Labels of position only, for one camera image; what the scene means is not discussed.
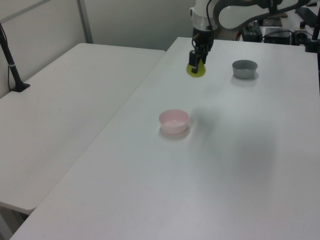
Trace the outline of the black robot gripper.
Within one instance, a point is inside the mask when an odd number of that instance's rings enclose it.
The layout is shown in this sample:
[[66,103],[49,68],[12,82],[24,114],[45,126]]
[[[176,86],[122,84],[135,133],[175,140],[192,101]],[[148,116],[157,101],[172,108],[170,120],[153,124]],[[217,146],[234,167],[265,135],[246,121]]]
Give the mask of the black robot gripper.
[[193,28],[192,32],[192,46],[195,50],[191,50],[189,52],[189,62],[188,65],[191,67],[191,72],[193,74],[198,73],[199,69],[199,54],[196,50],[199,50],[200,58],[203,64],[206,63],[207,56],[212,49],[214,43],[214,35],[215,31],[209,28],[209,30],[199,30],[197,28]]

